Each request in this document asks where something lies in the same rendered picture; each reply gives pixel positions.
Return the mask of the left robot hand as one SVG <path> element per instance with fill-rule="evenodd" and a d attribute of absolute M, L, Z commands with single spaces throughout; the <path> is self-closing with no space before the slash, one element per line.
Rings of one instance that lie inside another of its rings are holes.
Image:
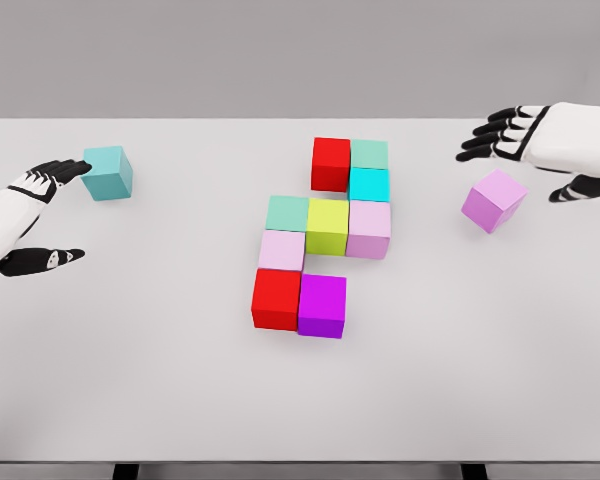
<path fill-rule="evenodd" d="M 0 274 L 44 273 L 85 256 L 82 249 L 15 247 L 39 220 L 58 190 L 92 166 L 84 160 L 53 160 L 36 165 L 0 190 Z"/>

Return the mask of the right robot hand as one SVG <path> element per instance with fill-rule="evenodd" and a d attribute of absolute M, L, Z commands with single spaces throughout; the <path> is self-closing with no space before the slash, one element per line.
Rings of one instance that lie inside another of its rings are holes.
<path fill-rule="evenodd" d="M 558 102 L 494 112 L 456 155 L 458 162 L 478 158 L 571 174 L 567 184 L 549 195 L 551 203 L 600 198 L 600 106 Z"/>

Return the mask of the lilac cube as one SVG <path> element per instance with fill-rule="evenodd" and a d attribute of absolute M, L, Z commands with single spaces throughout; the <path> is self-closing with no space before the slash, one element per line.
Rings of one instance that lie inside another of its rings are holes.
<path fill-rule="evenodd" d="M 527 194 L 524 185 L 495 169 L 471 187 L 461 212 L 491 234 L 513 216 Z"/>

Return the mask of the teal cube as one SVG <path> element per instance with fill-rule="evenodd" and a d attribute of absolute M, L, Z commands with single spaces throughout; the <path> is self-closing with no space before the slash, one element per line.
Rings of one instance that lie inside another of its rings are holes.
<path fill-rule="evenodd" d="M 91 170 L 81 180 L 94 201 L 131 197 L 133 168 L 122 146 L 86 148 L 83 159 Z"/>

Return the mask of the mint green cube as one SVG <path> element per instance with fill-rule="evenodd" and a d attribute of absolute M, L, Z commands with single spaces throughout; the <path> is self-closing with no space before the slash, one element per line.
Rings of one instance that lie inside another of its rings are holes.
<path fill-rule="evenodd" d="M 352 139 L 350 141 L 350 153 L 352 168 L 378 170 L 389 168 L 387 141 Z"/>
<path fill-rule="evenodd" d="M 272 195 L 269 198 L 265 228 L 267 230 L 305 232 L 309 199 L 307 197 Z"/>

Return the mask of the cyan cube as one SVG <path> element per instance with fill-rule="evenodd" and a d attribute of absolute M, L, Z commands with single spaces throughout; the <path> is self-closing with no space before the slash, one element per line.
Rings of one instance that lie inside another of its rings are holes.
<path fill-rule="evenodd" d="M 352 168 L 347 198 L 356 201 L 390 201 L 390 175 L 386 169 Z"/>

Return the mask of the pale pink cube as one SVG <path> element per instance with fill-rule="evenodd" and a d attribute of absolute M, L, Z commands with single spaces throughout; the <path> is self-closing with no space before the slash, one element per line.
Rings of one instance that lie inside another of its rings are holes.
<path fill-rule="evenodd" d="M 351 200 L 345 255 L 381 260 L 387 255 L 390 240 L 390 203 Z"/>
<path fill-rule="evenodd" d="M 302 271 L 304 258 L 304 232 L 264 231 L 258 260 L 260 269 Z"/>

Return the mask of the red cube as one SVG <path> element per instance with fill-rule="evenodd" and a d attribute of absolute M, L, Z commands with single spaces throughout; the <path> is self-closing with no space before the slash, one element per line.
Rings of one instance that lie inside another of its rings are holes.
<path fill-rule="evenodd" d="M 259 268 L 251 314 L 255 328 L 296 331 L 301 272 Z"/>
<path fill-rule="evenodd" d="M 344 193 L 350 172 L 350 140 L 315 137 L 311 163 L 311 189 Z"/>

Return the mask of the yellow-green cube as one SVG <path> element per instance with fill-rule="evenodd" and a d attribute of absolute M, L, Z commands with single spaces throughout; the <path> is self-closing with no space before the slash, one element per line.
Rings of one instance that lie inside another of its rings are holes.
<path fill-rule="evenodd" d="M 347 200 L 310 198 L 306 227 L 306 253 L 344 256 L 349 234 Z"/>

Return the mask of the magenta purple cube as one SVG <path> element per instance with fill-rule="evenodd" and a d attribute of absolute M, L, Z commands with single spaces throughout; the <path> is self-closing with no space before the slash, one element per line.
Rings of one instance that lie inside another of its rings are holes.
<path fill-rule="evenodd" d="M 298 334 L 341 339 L 346 321 L 346 297 L 345 277 L 302 274 Z"/>

